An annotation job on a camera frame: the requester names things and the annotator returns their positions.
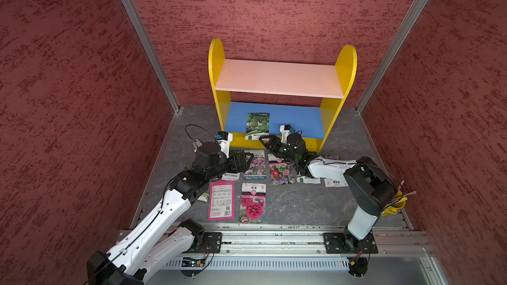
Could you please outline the mixed flower seed bag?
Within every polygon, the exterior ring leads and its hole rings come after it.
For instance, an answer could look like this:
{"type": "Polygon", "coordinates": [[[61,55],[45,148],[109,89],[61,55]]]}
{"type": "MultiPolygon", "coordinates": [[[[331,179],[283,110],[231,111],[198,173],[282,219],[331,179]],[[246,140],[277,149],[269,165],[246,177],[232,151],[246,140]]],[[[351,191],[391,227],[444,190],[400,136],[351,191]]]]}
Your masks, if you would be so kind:
{"type": "MultiPolygon", "coordinates": [[[[330,160],[340,160],[340,157],[337,155],[325,155],[322,158],[330,159],[330,160]]],[[[348,187],[348,183],[345,178],[342,176],[339,179],[329,179],[322,178],[326,187],[348,187]]]]}

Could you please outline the red dahlia seed bag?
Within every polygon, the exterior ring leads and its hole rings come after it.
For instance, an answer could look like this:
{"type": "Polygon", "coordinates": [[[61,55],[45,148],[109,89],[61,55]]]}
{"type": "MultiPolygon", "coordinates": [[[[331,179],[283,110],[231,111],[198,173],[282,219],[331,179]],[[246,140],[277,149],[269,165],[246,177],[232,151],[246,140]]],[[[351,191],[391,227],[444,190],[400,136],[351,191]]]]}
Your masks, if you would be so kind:
{"type": "Polygon", "coordinates": [[[239,221],[243,224],[261,224],[266,208],[264,183],[243,183],[240,198],[239,221]]]}

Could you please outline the green gourd bag shelf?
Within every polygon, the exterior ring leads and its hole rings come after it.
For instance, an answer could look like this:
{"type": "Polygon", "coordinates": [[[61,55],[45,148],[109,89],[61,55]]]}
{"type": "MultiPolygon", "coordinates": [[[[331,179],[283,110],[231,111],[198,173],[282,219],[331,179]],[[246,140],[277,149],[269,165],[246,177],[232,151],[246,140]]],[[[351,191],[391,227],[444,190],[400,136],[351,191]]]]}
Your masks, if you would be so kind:
{"type": "Polygon", "coordinates": [[[245,140],[254,141],[269,135],[269,113],[248,113],[245,140]]]}

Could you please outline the pink zinnia seed bag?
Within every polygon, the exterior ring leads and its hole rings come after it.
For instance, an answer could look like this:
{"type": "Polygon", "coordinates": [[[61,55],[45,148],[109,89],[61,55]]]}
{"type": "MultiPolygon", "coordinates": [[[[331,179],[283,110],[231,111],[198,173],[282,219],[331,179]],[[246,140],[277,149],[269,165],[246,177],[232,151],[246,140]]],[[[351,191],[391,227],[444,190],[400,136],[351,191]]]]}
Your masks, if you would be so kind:
{"type": "Polygon", "coordinates": [[[296,174],[289,163],[268,154],[271,183],[275,186],[296,183],[296,174]]]}

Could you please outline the purple flower seed bag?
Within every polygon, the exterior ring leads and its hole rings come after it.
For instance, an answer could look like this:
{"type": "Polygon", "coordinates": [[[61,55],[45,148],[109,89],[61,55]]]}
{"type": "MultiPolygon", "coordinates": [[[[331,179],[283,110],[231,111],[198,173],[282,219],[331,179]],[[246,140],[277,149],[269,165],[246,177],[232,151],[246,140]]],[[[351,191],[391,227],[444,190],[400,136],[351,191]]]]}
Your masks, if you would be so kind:
{"type": "Polygon", "coordinates": [[[267,179],[266,173],[266,160],[264,150],[246,150],[245,153],[252,153],[253,159],[247,169],[244,172],[244,181],[264,181],[267,179]]]}

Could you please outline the pink back-side seed bag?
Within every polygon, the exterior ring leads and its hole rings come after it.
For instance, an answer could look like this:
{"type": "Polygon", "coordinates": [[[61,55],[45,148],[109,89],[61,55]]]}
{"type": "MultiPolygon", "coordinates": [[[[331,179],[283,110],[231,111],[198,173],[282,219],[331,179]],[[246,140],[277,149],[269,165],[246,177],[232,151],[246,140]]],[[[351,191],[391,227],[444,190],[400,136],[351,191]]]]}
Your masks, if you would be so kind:
{"type": "Polygon", "coordinates": [[[234,183],[218,181],[210,185],[209,220],[234,217],[234,183]]]}

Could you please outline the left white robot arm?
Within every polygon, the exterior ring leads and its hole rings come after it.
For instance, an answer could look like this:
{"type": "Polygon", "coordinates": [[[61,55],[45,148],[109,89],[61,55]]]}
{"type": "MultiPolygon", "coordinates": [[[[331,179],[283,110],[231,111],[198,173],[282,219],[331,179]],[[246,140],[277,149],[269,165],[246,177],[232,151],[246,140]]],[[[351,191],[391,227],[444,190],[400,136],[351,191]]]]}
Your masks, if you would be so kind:
{"type": "Polygon", "coordinates": [[[209,266],[220,250],[220,240],[206,236],[205,229],[186,220],[166,239],[173,223],[205,193],[211,181],[226,173],[245,172],[252,153],[228,156],[226,145],[207,142],[195,152],[191,168],[174,176],[160,202],[121,241],[106,253],[97,251],[87,262],[87,284],[145,284],[171,259],[188,251],[202,254],[209,266]]]}

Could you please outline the large green gourd seed bag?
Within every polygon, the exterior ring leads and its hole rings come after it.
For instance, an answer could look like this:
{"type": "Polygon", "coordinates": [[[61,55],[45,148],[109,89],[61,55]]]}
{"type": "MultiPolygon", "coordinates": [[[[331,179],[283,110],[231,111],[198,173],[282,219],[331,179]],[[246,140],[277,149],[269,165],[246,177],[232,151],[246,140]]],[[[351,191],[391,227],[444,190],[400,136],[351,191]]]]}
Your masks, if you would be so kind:
{"type": "MultiPolygon", "coordinates": [[[[233,157],[239,157],[243,152],[244,152],[243,150],[232,150],[231,149],[229,151],[229,157],[227,159],[227,162],[232,162],[233,157]]],[[[239,172],[228,172],[228,173],[223,174],[220,180],[221,181],[236,182],[240,179],[240,177],[243,173],[244,172],[240,168],[239,172]]]]}

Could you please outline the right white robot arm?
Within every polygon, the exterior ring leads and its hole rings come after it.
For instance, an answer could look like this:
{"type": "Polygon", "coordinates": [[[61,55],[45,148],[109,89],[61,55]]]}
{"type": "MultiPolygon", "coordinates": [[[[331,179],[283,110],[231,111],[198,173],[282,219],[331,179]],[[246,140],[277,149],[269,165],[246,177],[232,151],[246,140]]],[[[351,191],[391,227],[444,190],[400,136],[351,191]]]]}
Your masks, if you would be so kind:
{"type": "Polygon", "coordinates": [[[305,141],[298,133],[289,134],[286,141],[275,135],[262,136],[260,142],[274,156],[289,162],[300,175],[347,183],[357,207],[339,241],[342,248],[350,252],[361,250],[398,192],[398,186],[389,174],[367,156],[356,161],[320,157],[307,150],[305,141]]]}

